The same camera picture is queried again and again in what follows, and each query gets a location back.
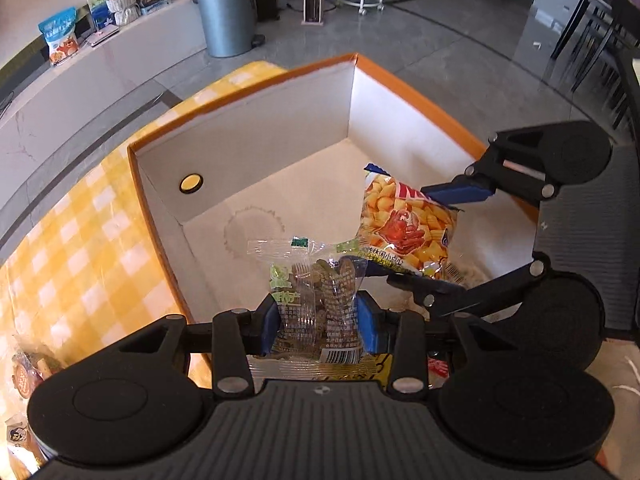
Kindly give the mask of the orange cardboard box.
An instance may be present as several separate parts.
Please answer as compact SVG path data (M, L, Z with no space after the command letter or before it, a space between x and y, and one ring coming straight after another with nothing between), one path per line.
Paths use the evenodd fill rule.
M212 368L212 322L256 310L268 270L250 240L356 238L364 168L421 191L480 159L480 141L434 103L358 55L332 58L206 101L182 104L131 144L134 186L172 292L186 311L168 328ZM536 216L504 193L458 211L449 245L498 278L532 258ZM385 278L360 290L384 310L409 295Z

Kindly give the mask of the mixed fruit snack bag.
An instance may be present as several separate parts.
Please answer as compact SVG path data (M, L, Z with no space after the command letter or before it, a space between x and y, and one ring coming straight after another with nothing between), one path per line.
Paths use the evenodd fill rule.
M47 346L18 346L12 354L13 387L21 398L28 400L35 388L64 367Z

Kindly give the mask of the waffle snack packet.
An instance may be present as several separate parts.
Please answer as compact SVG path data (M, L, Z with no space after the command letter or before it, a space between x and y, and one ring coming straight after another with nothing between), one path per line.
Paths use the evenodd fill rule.
M301 356L249 356L250 372L257 390L267 379L303 380L304 382L356 382L373 380L383 388L401 377L424 381L424 388L439 388L449 377L449 366L442 359L434 359L424 352L417 356L401 353L365 353L356 364L323 363Z

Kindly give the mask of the white marble tv console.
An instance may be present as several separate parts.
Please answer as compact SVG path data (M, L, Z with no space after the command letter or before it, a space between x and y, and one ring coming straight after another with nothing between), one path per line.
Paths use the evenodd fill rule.
M2 203L90 120L204 47L200 10L174 0L46 70L1 118Z

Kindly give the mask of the orange shrimp chips bag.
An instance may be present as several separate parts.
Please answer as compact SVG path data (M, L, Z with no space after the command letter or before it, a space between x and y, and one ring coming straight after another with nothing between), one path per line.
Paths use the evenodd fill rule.
M382 168L364 168L359 252L383 269L442 278L458 211L397 180Z

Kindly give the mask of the pink small heater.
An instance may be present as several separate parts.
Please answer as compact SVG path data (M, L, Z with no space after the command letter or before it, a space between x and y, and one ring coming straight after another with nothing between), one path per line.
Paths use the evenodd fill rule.
M324 0L303 0L303 25L323 24Z

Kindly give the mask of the grey metal trash bin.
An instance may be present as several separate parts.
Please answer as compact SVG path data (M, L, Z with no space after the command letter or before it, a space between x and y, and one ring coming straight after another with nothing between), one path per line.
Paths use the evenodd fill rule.
M253 0L193 0L200 9L206 49L212 58L233 58L252 48Z

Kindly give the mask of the dark dining chair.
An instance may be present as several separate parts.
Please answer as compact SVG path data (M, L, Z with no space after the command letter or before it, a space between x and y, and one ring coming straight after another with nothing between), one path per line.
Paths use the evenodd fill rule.
M587 23L570 52L570 62L578 59L583 47L588 51L576 70L570 87L572 93L578 90L597 62L608 64L612 70L617 53L639 45L639 0L578 0L552 50L552 61L558 59L583 18L587 18Z

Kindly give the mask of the potato sticks bag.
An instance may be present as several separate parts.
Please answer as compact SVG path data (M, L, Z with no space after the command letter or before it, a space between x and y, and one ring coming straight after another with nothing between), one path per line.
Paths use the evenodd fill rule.
M17 414L6 421L6 444L9 465L17 479L29 479L47 461L30 431L25 415Z

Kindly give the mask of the blue snack bag on console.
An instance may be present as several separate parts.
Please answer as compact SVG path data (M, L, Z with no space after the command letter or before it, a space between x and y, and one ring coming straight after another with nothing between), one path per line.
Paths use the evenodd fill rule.
M71 6L38 24L38 29L48 46L49 61L52 65L58 65L78 52L76 18L77 10Z

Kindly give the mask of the clear mixed candy bag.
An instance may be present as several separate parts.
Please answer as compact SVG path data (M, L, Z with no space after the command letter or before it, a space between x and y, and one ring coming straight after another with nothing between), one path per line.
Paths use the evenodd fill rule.
M278 308L271 354L331 365L360 362L356 295L368 265L360 240L250 240L247 252L268 270L269 295Z

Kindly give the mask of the yellow checkered tablecloth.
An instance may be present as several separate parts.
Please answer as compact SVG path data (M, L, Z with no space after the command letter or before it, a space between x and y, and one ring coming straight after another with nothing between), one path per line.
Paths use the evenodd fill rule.
M70 365L182 313L120 144L26 234L1 267L1 421L26 414L12 358L22 344Z

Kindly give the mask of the round rice cake packet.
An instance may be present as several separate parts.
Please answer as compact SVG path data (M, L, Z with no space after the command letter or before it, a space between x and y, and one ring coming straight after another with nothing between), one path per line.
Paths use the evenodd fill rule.
M470 256L455 252L442 264L442 279L471 289L490 281L490 276Z

